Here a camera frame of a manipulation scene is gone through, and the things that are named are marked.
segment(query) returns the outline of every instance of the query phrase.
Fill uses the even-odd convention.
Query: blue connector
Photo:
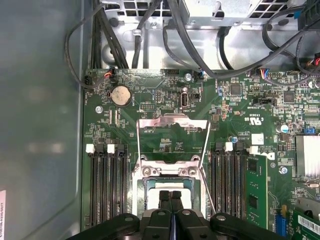
[[[287,219],[281,214],[275,216],[275,232],[282,237],[287,236]]]

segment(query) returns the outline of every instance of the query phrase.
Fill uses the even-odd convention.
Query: white label
[[[252,133],[251,134],[252,145],[263,145],[265,143],[265,137],[263,133]]]
[[[0,240],[5,240],[6,190],[0,191]]]
[[[309,221],[302,216],[298,216],[298,223],[306,227],[307,229],[311,230],[312,232],[320,235],[320,226],[314,224],[312,221]]]

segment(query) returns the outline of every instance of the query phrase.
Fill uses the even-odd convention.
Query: aluminum heatsink
[[[296,170],[305,177],[320,177],[320,136],[296,136]]]

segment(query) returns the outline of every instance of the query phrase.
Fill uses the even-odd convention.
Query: blue wire
[[[269,72],[269,69],[265,70],[265,73],[264,73],[264,78],[265,79],[267,78],[268,72]]]

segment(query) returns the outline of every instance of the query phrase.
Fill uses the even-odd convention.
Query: screw
[[[154,21],[150,24],[152,29],[156,29],[157,28],[157,23]]]
[[[142,170],[143,176],[149,176],[151,174],[150,168],[146,167]]]
[[[104,111],[104,109],[102,108],[102,106],[96,106],[95,107],[95,112],[97,114],[101,114]]]
[[[281,174],[286,174],[288,172],[288,168],[286,168],[285,166],[281,166],[279,169],[279,173]]]
[[[226,217],[225,216],[216,216],[216,219],[218,219],[219,221],[225,221]]]
[[[182,211],[182,214],[183,214],[183,215],[190,215],[190,214],[191,214],[191,212],[190,212],[190,211],[188,211],[188,210],[183,210],[183,211]]]
[[[188,171],[188,174],[190,176],[194,176],[194,175],[196,175],[196,173],[197,173],[197,171],[194,168],[190,168],[189,171]]]
[[[192,75],[190,73],[186,73],[184,75],[184,80],[186,80],[187,82],[190,82],[192,80]]]

